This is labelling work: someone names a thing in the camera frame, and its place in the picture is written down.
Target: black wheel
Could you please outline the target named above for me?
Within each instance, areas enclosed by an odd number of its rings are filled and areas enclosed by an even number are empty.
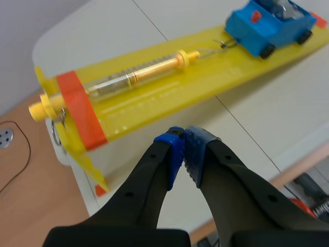
[[[231,16],[227,17],[225,20],[225,25],[227,25],[228,21],[230,20]]]
[[[312,31],[310,31],[310,30],[306,31],[302,36],[300,36],[300,37],[297,39],[297,43],[298,43],[299,45],[303,45],[303,44],[305,44],[306,41],[307,41],[308,39],[310,39],[310,37],[311,37],[312,35],[313,35],[313,32],[312,32]]]
[[[264,50],[262,50],[260,57],[262,59],[267,59],[273,54],[273,52],[275,50],[276,50],[276,47],[274,45],[268,45],[264,48]]]

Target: white wall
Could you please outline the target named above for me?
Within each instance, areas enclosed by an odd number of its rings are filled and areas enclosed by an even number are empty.
[[[40,88],[32,49],[87,0],[0,0],[0,116]]]

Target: white table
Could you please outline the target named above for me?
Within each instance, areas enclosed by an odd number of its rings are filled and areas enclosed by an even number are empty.
[[[232,9],[246,2],[91,1],[39,39],[33,61],[51,77],[219,25]],[[296,2],[329,19],[327,8],[321,8],[328,6],[325,0],[313,6],[302,0]],[[250,169],[269,180],[329,139],[329,71],[323,69],[328,55],[329,47],[295,66],[218,95],[92,152],[95,166],[103,173],[117,168],[115,188],[99,199],[94,182],[77,164],[55,147],[57,155],[72,166],[90,215],[108,201],[153,138],[174,125],[198,125],[209,130]],[[158,227],[191,232],[209,219],[208,205],[183,167],[164,200]]]

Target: red tape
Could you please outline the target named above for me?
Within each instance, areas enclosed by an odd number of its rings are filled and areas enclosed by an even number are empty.
[[[74,71],[57,76],[67,109],[87,150],[107,143],[92,104]]]

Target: red component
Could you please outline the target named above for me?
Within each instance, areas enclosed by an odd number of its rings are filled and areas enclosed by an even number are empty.
[[[257,23],[261,20],[261,18],[262,18],[262,14],[258,10],[255,10],[251,15],[250,21],[252,23]]]
[[[102,127],[77,74],[70,71],[59,75],[57,82],[86,149],[91,150],[107,143]]]
[[[307,212],[309,215],[313,216],[314,218],[316,218],[315,214],[312,212],[312,210],[310,210],[309,207],[307,207],[301,200],[299,199],[290,199],[294,205],[298,206],[301,210]]]
[[[315,19],[317,19],[316,24],[317,24],[318,27],[320,27],[320,28],[326,28],[327,27],[328,22],[324,18],[318,16],[317,14],[315,14],[311,11],[310,11],[310,13]]]
[[[99,186],[99,185],[96,185],[95,186],[95,191],[96,191],[96,195],[98,197],[101,197],[101,196],[103,196],[103,195],[106,194],[106,191],[101,186]]]

